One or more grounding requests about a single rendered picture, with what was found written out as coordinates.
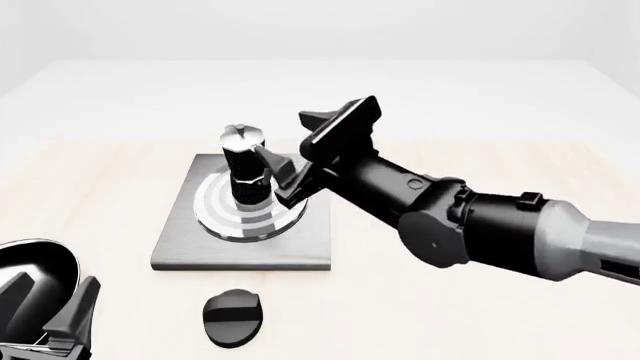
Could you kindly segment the silver and black moka pot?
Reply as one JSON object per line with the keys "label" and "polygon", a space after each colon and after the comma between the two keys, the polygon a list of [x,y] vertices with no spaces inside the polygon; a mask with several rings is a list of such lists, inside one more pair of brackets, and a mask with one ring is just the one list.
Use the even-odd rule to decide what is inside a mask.
{"label": "silver and black moka pot", "polygon": [[256,146],[266,145],[263,131],[250,125],[227,125],[220,143],[230,170],[234,200],[244,206],[267,200],[272,194],[272,174],[254,152]]}

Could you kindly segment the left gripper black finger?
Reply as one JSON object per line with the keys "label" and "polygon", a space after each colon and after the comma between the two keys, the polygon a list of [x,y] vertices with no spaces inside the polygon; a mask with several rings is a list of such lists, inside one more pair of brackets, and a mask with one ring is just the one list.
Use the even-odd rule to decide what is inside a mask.
{"label": "left gripper black finger", "polygon": [[33,278],[19,272],[0,287],[0,321],[10,321],[33,288]]}
{"label": "left gripper black finger", "polygon": [[63,308],[43,326],[48,335],[47,347],[59,351],[75,346],[91,349],[92,320],[100,288],[94,276],[81,282]]}

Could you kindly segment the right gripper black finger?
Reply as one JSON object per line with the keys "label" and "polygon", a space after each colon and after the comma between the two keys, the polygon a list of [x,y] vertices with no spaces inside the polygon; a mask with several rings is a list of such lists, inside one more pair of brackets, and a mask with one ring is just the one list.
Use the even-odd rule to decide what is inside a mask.
{"label": "right gripper black finger", "polygon": [[300,123],[308,131],[319,131],[330,128],[335,119],[341,116],[341,110],[328,112],[300,111],[298,113]]}
{"label": "right gripper black finger", "polygon": [[264,148],[263,161],[272,173],[279,188],[290,187],[298,176],[297,168],[292,158]]}

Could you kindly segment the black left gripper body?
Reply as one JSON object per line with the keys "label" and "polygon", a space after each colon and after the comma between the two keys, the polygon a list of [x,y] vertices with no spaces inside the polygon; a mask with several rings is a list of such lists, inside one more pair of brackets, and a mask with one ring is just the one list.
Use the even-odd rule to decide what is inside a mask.
{"label": "black left gripper body", "polygon": [[48,336],[45,345],[0,342],[0,360],[91,360],[92,334]]}

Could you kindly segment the round black stove knob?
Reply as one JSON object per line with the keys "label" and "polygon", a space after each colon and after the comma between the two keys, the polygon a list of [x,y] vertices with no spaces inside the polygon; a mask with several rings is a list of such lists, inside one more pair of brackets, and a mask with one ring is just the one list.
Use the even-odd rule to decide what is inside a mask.
{"label": "round black stove knob", "polygon": [[205,333],[218,347],[233,349],[252,341],[264,320],[260,296],[248,290],[227,290],[205,303],[202,311]]}

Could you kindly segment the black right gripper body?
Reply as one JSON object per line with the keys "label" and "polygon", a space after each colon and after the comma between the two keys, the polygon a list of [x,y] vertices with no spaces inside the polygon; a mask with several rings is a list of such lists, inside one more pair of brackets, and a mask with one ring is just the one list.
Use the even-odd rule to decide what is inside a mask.
{"label": "black right gripper body", "polygon": [[288,188],[276,190],[277,200],[292,209],[303,200],[323,190],[343,196],[346,194],[345,143],[338,137],[314,131],[300,143],[299,150],[306,163]]}

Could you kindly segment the flat black stove plate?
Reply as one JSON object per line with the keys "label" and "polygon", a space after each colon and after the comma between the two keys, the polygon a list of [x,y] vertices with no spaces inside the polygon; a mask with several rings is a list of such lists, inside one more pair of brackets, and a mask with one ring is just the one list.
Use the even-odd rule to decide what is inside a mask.
{"label": "flat black stove plate", "polygon": [[239,203],[224,155],[198,154],[150,263],[155,270],[328,271],[330,208],[326,193],[293,209],[276,197]]}

